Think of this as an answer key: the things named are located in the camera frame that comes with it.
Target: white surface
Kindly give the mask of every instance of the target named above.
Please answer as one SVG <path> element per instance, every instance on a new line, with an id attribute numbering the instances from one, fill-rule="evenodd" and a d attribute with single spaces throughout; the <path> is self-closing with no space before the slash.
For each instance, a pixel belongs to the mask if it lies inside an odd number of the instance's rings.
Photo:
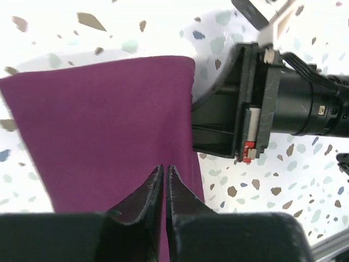
<path id="1" fill-rule="evenodd" d="M 336 1 L 307 1 L 280 39 L 282 50 L 294 51 L 325 72 L 349 74 L 348 11 L 349 6 Z M 105 31 L 78 23 L 79 12 L 93 14 Z M 16 28 L 13 16 L 26 20 L 26 30 Z M 0 25 L 2 68 L 24 72 L 137 56 L 189 55 L 196 61 L 194 98 L 213 83 L 233 43 L 257 39 L 229 0 L 193 0 L 190 6 L 184 0 L 6 0 L 0 3 Z M 104 51 L 95 55 L 98 47 Z M 10 118 L 2 106 L 0 120 Z M 52 211 L 18 130 L 0 129 L 0 138 L 0 212 Z M 349 139 L 314 139 L 273 134 L 264 157 L 250 165 L 201 154 L 206 204 L 218 212 L 296 214 L 311 243 L 347 228 L 349 186 L 335 164 L 335 150 L 347 152 Z M 329 145 L 333 149 L 327 154 Z"/>

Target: black cylinder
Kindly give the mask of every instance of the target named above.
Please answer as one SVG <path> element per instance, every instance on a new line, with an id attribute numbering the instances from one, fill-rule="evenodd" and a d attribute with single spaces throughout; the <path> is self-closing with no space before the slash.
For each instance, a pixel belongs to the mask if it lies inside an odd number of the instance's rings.
<path id="1" fill-rule="evenodd" d="M 349 76 L 329 78 L 342 84 L 349 80 Z M 349 137 L 348 114 L 349 108 L 343 101 L 322 86 L 314 85 L 296 73 L 283 73 L 272 132 Z"/>

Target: red clip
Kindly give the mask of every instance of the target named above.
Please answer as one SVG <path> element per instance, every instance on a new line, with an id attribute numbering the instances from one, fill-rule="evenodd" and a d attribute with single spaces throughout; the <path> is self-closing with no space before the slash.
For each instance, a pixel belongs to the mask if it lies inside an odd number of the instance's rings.
<path id="1" fill-rule="evenodd" d="M 249 149 L 255 148 L 255 145 L 256 145 L 256 143 L 252 142 L 252 141 L 246 141 L 245 142 L 242 162 L 244 162 L 244 163 L 251 163 L 252 159 L 248 158 L 248 153 L 249 153 Z"/>

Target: fabric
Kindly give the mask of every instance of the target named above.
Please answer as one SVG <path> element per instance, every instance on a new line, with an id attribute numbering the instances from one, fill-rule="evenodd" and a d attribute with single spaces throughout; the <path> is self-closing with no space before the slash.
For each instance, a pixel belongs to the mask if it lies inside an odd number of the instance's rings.
<path id="1" fill-rule="evenodd" d="M 56 212 L 105 211 L 158 164 L 176 165 L 203 199 L 191 144 L 194 70 L 191 58 L 163 56 L 0 80 Z M 169 261 L 164 214 L 160 261 Z"/>

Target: silver rod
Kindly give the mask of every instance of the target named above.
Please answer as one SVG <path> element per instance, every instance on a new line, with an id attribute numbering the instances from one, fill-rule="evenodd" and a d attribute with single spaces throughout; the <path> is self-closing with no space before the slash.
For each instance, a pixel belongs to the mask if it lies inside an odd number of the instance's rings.
<path id="1" fill-rule="evenodd" d="M 316 262 L 331 262 L 349 250 L 349 229 L 343 230 L 311 247 Z"/>

